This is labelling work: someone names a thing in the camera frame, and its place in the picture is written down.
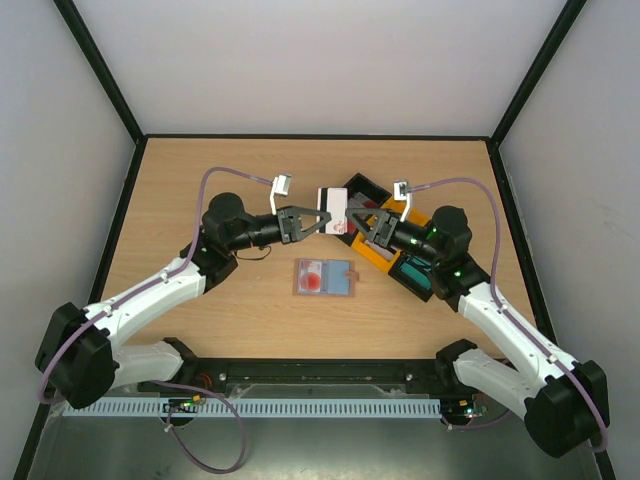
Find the white magnetic stripe card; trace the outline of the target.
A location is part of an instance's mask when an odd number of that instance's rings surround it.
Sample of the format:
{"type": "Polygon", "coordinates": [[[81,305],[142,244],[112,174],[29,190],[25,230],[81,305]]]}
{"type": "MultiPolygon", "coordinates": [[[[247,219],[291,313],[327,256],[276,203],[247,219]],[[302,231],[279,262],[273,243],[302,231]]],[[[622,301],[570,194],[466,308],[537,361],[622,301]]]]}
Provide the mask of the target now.
{"type": "Polygon", "coordinates": [[[320,187],[317,196],[317,209],[330,215],[329,221],[319,228],[320,234],[343,235],[347,233],[348,190],[343,187],[320,187]]]}

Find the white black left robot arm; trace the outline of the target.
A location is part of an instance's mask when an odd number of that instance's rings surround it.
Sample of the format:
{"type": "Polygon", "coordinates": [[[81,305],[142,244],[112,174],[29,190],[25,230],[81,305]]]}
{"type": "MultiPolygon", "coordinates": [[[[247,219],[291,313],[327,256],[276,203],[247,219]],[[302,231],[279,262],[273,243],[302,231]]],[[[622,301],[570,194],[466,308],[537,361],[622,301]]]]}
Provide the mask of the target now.
{"type": "Polygon", "coordinates": [[[71,302],[52,314],[35,366],[54,396],[75,408],[91,405],[115,387],[125,364],[117,351],[136,332],[174,307],[204,295],[237,268],[239,250],[297,243],[321,230],[330,213],[299,206],[252,215],[235,193],[216,195],[195,239],[168,265],[109,300],[79,308],[71,302]]]}

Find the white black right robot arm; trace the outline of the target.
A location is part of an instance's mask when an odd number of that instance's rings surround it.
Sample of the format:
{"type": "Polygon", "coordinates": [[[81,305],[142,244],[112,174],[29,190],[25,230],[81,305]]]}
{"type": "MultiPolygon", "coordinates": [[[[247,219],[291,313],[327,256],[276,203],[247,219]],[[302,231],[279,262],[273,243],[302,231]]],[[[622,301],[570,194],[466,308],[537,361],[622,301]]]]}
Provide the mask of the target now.
{"type": "Polygon", "coordinates": [[[598,437],[610,422],[604,370],[564,352],[501,294],[468,252],[472,232],[461,208],[438,208],[420,226],[387,209],[350,208],[347,218],[371,243],[425,261],[437,298],[480,328],[507,359],[457,341],[438,352],[436,379],[445,390],[480,390],[523,420],[531,439],[560,458],[598,437]]]}

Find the red white credit card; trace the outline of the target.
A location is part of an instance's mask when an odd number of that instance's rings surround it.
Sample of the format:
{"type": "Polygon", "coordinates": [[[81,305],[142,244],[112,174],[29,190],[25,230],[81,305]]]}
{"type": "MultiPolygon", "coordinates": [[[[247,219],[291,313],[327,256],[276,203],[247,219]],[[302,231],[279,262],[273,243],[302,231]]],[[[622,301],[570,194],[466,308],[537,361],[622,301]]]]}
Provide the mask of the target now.
{"type": "Polygon", "coordinates": [[[301,259],[298,262],[297,292],[319,294],[323,288],[324,263],[320,260],[301,259]]]}

